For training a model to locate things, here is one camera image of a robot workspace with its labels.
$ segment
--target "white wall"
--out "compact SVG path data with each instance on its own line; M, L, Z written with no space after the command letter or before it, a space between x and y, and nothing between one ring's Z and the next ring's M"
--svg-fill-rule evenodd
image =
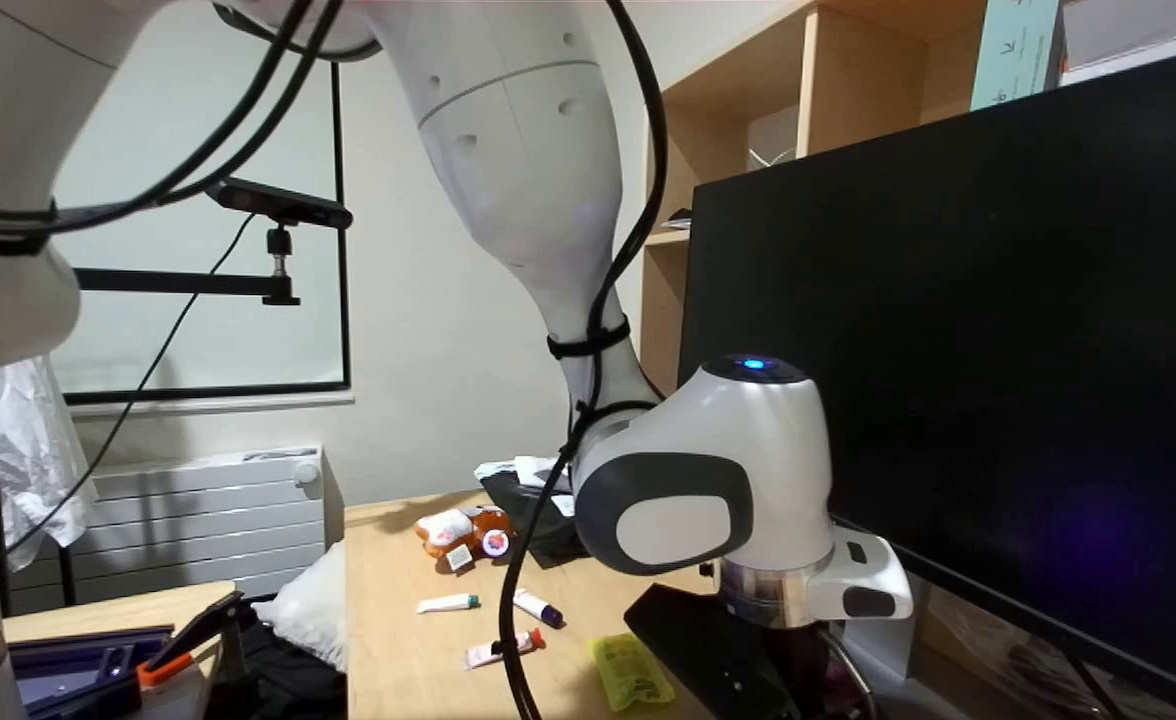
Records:
M641 202L646 125L623 48L591 2L590 28L615 89L623 213ZM244 447L323 444L348 503L474 484L481 461L551 452L563 388L544 322L438 189L389 55L348 67L351 398L132 415L110 465L171 465ZM110 415L82 415L90 452Z

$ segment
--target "robotic arm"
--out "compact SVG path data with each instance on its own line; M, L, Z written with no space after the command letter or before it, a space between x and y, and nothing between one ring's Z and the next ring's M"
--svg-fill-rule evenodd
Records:
M161 0L63 2L0 0L0 206L49 198L57 159L90 117L84 97L103 93ZM271 32L293 0L216 9ZM806 371L764 355L723 358L655 405L611 292L601 330L590 330L611 263L619 149L573 0L348 0L327 50L377 42L470 230L536 299L573 405L623 409L598 419L573 461L591 557L619 571L723 560L722 594L764 626L910 617L892 547L828 518L828 429ZM61 108L61 133L38 108ZM69 263L57 252L0 254L0 309L11 316L0 322L0 362L49 353L75 320Z

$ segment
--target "black monitor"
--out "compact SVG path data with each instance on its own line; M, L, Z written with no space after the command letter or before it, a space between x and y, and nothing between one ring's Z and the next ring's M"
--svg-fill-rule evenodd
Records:
M1176 60L697 193L684 376L821 379L833 511L1176 702Z

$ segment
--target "radiator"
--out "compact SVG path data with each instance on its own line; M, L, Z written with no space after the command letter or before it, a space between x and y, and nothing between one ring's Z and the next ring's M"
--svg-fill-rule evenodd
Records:
M203 578L265 594L323 557L321 447L112 472L96 486L90 530L69 547L82 603ZM11 577L11 611L61 603L61 557L49 543Z

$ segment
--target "desk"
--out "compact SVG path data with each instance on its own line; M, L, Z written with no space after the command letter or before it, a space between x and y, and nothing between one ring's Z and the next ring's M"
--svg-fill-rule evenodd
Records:
M348 552L348 712L355 720L514 720L508 677L501 665L463 668L463 648L501 635L504 568L481 565L463 577L442 577L422 547L413 525L422 516L485 498L481 493L417 494L391 503L355 503L343 511ZM519 588L563 611L563 626L544 626L549 648L525 654L525 670L544 715L607 715L601 678L590 665L590 643L630 632L623 609L652 585L715 591L715 578L690 571L619 577L598 560L573 560L544 571L525 565ZM417 617L423 594L476 591L476 611ZM679 698L641 715L708 715L679 683Z
M8 617L4 640L53 640L53 635L84 635L84 632L115 632L146 624L185 626L198 611L228 594L235 585L193 585L171 591L123 594L103 603L75 603L57 611ZM193 720L207 698L207 677L216 670L216 653L200 653L198 670L177 677L161 695L146 702L147 720Z

